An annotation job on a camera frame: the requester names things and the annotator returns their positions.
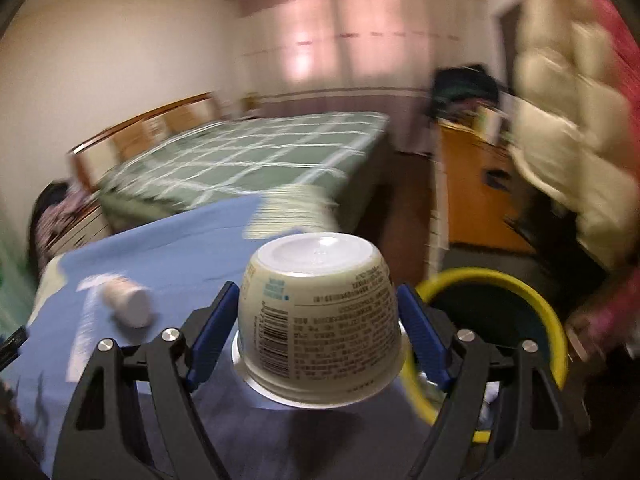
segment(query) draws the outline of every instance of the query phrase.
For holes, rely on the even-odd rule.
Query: cabinet drawer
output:
[[[78,221],[66,234],[50,247],[50,254],[62,254],[77,249],[89,242],[100,240],[111,234],[101,209],[98,207]]]

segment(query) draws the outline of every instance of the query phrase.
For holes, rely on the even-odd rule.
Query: metal screw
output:
[[[532,341],[531,339],[527,339],[522,342],[522,348],[525,352],[529,352],[530,354],[535,354],[538,351],[538,343]]]
[[[100,352],[108,352],[113,348],[113,339],[103,339],[98,343],[98,350]]]
[[[458,330],[456,336],[460,341],[464,341],[465,343],[469,343],[476,338],[476,334],[474,334],[473,330],[469,330],[468,328],[461,328]]]
[[[162,339],[171,342],[180,337],[180,331],[177,328],[167,328],[162,330]]]

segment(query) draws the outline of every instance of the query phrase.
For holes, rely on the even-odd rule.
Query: blue gripper pad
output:
[[[449,319],[438,319],[443,321],[446,329],[444,334],[438,334],[437,328],[433,325],[433,319],[429,319],[427,312],[435,309],[426,307],[420,296],[409,285],[400,285],[396,290],[398,297],[398,311],[400,321],[404,326],[404,330],[409,337],[412,349],[418,357],[420,368],[427,375],[428,380],[436,383],[438,387],[447,391],[452,384],[453,378],[449,374],[447,367],[449,366],[449,349],[445,345],[450,344],[451,332],[454,330]]]
[[[213,303],[213,313],[191,347],[191,368],[185,378],[187,391],[193,392],[207,381],[216,367],[222,347],[238,317],[240,289],[235,283],[221,291]]]

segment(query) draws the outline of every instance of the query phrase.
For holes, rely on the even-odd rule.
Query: blue tablecloth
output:
[[[66,284],[44,304],[21,356],[2,378],[17,387],[18,408],[32,447],[50,475],[58,434],[76,386],[66,378],[78,349],[92,351],[103,337],[139,344],[207,306],[226,280],[240,283],[251,254],[269,239],[242,231],[259,195],[217,202],[105,238],[66,254]],[[87,278],[120,274],[148,286],[156,318],[146,329],[118,325]],[[412,412],[399,381],[373,398],[336,410],[283,408],[263,399],[235,374],[230,342],[194,405],[235,480],[404,478],[428,428]],[[171,472],[151,396],[141,393],[145,427],[156,467]]]

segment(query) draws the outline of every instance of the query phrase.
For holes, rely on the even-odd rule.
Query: table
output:
[[[513,253],[534,249],[504,222],[515,213],[508,192],[482,180],[484,143],[474,134],[440,127],[446,175],[449,244],[481,246]]]

